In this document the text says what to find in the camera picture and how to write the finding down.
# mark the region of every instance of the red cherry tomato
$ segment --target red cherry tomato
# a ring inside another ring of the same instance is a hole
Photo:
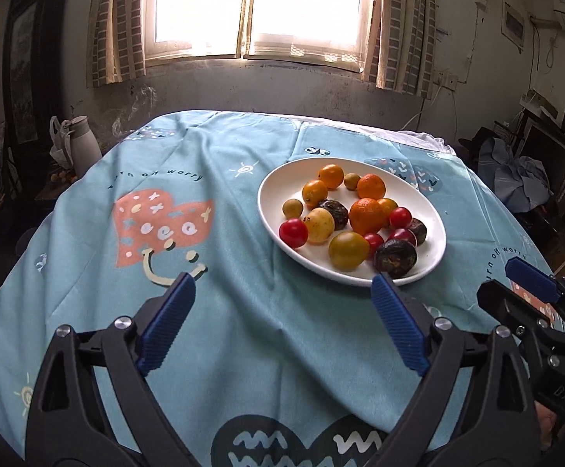
[[[414,247],[417,246],[416,236],[412,232],[410,232],[410,230],[406,230],[405,228],[397,228],[396,230],[393,230],[388,240],[392,238],[405,240],[412,244]]]
[[[369,256],[366,259],[372,260],[375,251],[384,243],[384,239],[378,233],[368,233],[364,236],[364,239],[369,243]]]
[[[409,228],[412,224],[412,213],[405,207],[397,207],[390,213],[391,228]]]
[[[278,228],[278,236],[287,246],[296,249],[308,240],[308,228],[301,219],[288,219]]]

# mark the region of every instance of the metal bolt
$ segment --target metal bolt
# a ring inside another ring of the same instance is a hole
[[[116,321],[114,321],[114,326],[119,330],[126,330],[131,326],[133,321],[128,316],[121,316]]]
[[[499,325],[496,327],[496,335],[507,339],[511,335],[511,330],[509,330],[505,325]]]
[[[451,323],[451,320],[449,318],[436,318],[436,321],[434,321],[434,325],[438,330],[442,330],[443,332],[445,332],[446,330],[451,329],[453,323]]]
[[[55,334],[58,337],[66,337],[71,333],[71,327],[69,325],[60,325],[55,329]]]

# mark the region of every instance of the white plate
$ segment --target white plate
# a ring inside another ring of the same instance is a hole
[[[339,283],[351,284],[353,286],[370,286],[371,280],[376,275],[371,262],[364,262],[353,272],[341,272],[330,262],[328,256],[328,245],[334,235],[321,245],[304,244],[299,249],[291,249],[278,237],[278,228],[285,221],[282,214],[282,204],[290,198],[302,200],[302,188],[308,181],[317,179],[319,170],[325,165],[335,163],[345,173],[355,172],[360,177],[366,174],[380,176],[386,184],[386,197],[392,198],[400,206],[406,207],[412,212],[412,216],[420,219],[427,227],[427,240],[417,248],[418,260],[416,265],[405,277],[395,279],[398,285],[413,283],[426,276],[440,263],[446,249],[446,233],[440,215],[434,206],[414,187],[403,179],[366,163],[340,158],[306,158],[281,165],[273,170],[261,183],[259,187],[258,205],[259,214],[269,235],[291,258],[301,263],[313,272],[337,281]],[[338,200],[347,209],[358,200],[355,191],[349,191],[343,184],[336,191],[329,191],[328,198]],[[308,213],[304,208],[303,216]],[[387,231],[381,230],[380,235],[387,238]]]

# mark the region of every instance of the wall socket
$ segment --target wall socket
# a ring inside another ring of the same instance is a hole
[[[434,70],[434,84],[443,86],[448,90],[455,91],[457,89],[457,82],[459,78],[457,74],[448,72],[446,70]]]

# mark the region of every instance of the dark purple fruit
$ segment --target dark purple fruit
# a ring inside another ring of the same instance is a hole
[[[373,256],[378,272],[387,272],[397,279],[406,275],[416,263],[416,249],[407,240],[390,239],[384,242]]]
[[[336,200],[322,200],[317,206],[327,210],[332,215],[335,230],[342,230],[347,225],[347,221],[350,219],[350,213],[340,202]]]
[[[420,246],[427,238],[427,227],[420,219],[412,218],[412,224],[408,230],[416,236],[417,246]]]

